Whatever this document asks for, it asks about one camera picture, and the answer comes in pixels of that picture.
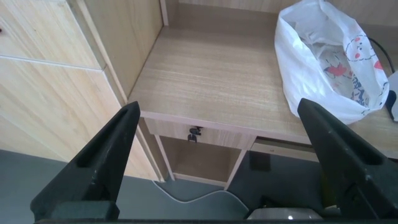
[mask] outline black cable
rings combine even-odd
[[[394,65],[392,64],[392,60],[391,60],[391,58],[390,58],[390,56],[388,55],[388,53],[387,53],[387,51],[384,49],[384,47],[382,47],[377,41],[375,41],[374,39],[372,39],[372,38],[370,38],[370,37],[368,37],[368,39],[371,41],[371,42],[373,42],[374,44],[376,44],[379,48],[380,48],[380,50],[384,53],[384,55],[386,56],[386,58],[387,58],[387,60],[388,60],[388,63],[390,64],[390,67],[391,67],[391,71],[394,73],[394,72],[396,72],[396,70],[395,70],[395,68],[394,68]]]

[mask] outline drawer lock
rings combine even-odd
[[[190,128],[189,132],[190,134],[188,135],[188,141],[194,141],[198,142],[197,136],[201,135],[200,129],[203,127],[195,127],[195,128]]]

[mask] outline wooden wall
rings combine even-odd
[[[338,9],[360,23],[398,26],[398,1],[396,0],[329,0]],[[180,3],[230,7],[252,11],[275,12],[299,0],[180,0]]]

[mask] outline wooden shelf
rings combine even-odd
[[[274,49],[276,22],[277,14],[267,12],[179,4],[129,101],[139,102],[145,118],[310,144],[284,96]],[[364,28],[398,65],[397,28]],[[351,128],[386,156],[398,158],[398,125],[387,110]]]
[[[239,149],[160,137],[176,178],[226,186]]]

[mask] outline white cable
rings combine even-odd
[[[163,193],[165,193],[167,196],[169,196],[171,199],[173,199],[174,201],[176,201],[176,202],[178,202],[178,203],[192,203],[192,202],[196,202],[197,200],[203,199],[203,198],[205,198],[205,197],[207,197],[207,196],[210,196],[210,195],[213,195],[213,194],[216,194],[216,193],[219,193],[219,192],[220,192],[220,193],[221,193],[221,192],[224,192],[224,193],[227,193],[227,194],[231,195],[232,197],[234,197],[237,201],[239,201],[239,202],[243,205],[243,207],[244,207],[247,211],[249,211],[249,208],[241,201],[241,199],[239,199],[235,194],[232,194],[231,192],[228,192],[228,191],[226,191],[226,190],[216,190],[216,191],[214,191],[214,192],[210,192],[210,193],[208,193],[208,194],[202,195],[202,196],[200,196],[200,197],[198,197],[198,198],[195,198],[195,199],[192,199],[192,200],[181,201],[181,200],[179,200],[179,199],[177,199],[177,198],[171,196],[166,190],[164,190],[164,189],[163,189],[161,186],[159,186],[156,182],[154,182],[154,181],[152,181],[152,182],[154,183],[154,185],[155,185],[158,189],[160,189],[161,191],[163,191]]]

